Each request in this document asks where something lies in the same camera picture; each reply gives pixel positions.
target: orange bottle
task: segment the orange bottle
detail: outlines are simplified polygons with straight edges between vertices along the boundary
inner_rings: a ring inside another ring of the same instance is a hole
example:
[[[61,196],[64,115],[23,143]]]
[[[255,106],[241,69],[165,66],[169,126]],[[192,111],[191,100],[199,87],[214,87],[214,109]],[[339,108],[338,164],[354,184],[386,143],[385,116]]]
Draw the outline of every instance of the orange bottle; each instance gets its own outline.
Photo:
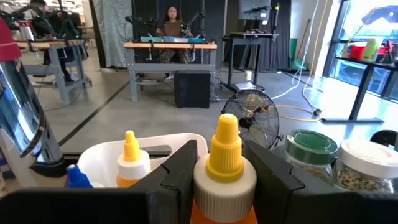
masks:
[[[252,204],[257,175],[242,157],[242,139],[234,115],[220,116],[210,153],[195,164],[193,182],[192,224],[256,223]]]
[[[116,185],[128,188],[150,172],[149,154],[140,150],[133,131],[126,131],[124,152],[118,158],[119,174]]]

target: green lid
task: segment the green lid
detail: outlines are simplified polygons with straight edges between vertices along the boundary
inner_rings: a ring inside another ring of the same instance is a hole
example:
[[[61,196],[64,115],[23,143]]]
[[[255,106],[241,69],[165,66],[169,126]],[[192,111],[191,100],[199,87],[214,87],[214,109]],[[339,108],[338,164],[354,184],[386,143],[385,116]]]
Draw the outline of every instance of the green lid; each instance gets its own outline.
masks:
[[[337,150],[336,142],[315,131],[295,130],[287,134],[287,154],[307,164],[329,164],[335,159]]]

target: blue bottle cap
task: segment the blue bottle cap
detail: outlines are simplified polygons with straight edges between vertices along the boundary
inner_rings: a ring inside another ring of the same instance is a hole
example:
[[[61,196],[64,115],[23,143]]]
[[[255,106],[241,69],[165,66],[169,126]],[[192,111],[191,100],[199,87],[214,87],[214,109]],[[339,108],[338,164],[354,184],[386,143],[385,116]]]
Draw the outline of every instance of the blue bottle cap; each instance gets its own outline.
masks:
[[[77,165],[68,167],[68,188],[93,188],[87,175],[82,173]]]

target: long hair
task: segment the long hair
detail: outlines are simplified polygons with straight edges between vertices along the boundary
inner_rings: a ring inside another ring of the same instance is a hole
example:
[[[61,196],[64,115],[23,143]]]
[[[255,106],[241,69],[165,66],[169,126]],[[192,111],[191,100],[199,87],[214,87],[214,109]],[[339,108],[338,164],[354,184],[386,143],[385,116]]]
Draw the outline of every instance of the long hair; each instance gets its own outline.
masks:
[[[170,9],[171,7],[175,8],[175,10],[177,11],[177,16],[175,17],[175,19],[178,20],[178,21],[181,20],[181,19],[180,19],[180,15],[178,14],[177,8],[174,7],[174,6],[169,6],[169,7],[167,7],[166,13],[164,14],[163,23],[166,23],[166,22],[170,21],[169,15],[167,15],[167,13],[168,13],[168,11],[169,11],[169,9]]]

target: jar of seeds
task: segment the jar of seeds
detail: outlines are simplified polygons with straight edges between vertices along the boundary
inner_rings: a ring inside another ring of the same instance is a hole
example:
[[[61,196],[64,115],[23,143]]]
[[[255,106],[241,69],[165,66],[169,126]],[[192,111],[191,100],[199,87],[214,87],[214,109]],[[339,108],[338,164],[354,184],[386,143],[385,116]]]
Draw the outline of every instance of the jar of seeds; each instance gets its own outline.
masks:
[[[329,184],[332,184],[331,163],[338,147],[336,142],[314,131],[295,130],[287,135],[287,161]]]
[[[398,152],[369,141],[343,141],[333,170],[333,184],[343,190],[394,193]]]

